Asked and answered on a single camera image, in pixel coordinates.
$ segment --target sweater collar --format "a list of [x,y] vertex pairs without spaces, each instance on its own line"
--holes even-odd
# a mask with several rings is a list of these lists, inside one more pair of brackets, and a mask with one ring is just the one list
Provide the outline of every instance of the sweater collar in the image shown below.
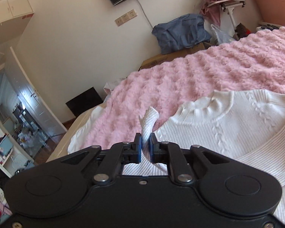
[[177,124],[199,125],[215,122],[223,117],[233,105],[234,92],[214,90],[209,96],[182,104],[169,119]]

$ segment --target power outlet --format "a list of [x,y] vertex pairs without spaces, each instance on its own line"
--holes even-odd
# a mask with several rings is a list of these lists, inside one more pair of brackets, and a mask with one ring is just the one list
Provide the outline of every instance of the power outlet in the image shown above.
[[121,16],[121,19],[124,23],[126,23],[127,21],[130,20],[130,17],[128,16],[127,13],[125,13],[124,15]]
[[121,17],[119,17],[118,19],[115,20],[115,23],[117,26],[121,26],[122,24],[124,24],[123,20]]
[[128,12],[127,14],[128,14],[128,16],[129,16],[130,20],[133,19],[133,18],[135,18],[135,17],[137,16],[137,13],[136,13],[135,9],[132,9],[132,10],[131,10],[130,12]]

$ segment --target fluffy pink blanket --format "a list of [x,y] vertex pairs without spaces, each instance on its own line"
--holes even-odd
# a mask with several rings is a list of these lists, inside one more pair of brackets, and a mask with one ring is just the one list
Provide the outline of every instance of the fluffy pink blanket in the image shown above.
[[139,116],[149,106],[160,114],[156,130],[179,105],[214,89],[262,88],[285,93],[285,27],[131,73],[113,91],[82,148],[97,144],[108,149],[117,142],[133,141],[141,132]]

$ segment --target blue bag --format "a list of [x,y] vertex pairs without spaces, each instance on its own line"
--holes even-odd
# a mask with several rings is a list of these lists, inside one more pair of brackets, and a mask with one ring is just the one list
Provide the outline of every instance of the blue bag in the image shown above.
[[162,54],[191,48],[211,39],[211,35],[204,29],[203,16],[193,13],[158,24],[153,28],[152,34],[157,37]]

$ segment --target white sweater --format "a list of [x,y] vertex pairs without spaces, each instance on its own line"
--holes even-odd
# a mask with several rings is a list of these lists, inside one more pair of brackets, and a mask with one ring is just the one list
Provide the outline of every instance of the white sweater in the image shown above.
[[[127,165],[124,174],[166,174],[163,164],[151,164],[148,138],[158,118],[149,108],[141,120],[143,153],[140,165]],[[189,149],[198,144],[236,159],[279,180],[282,200],[275,216],[285,223],[285,95],[267,90],[214,91],[208,97],[181,105],[157,131],[158,141]]]

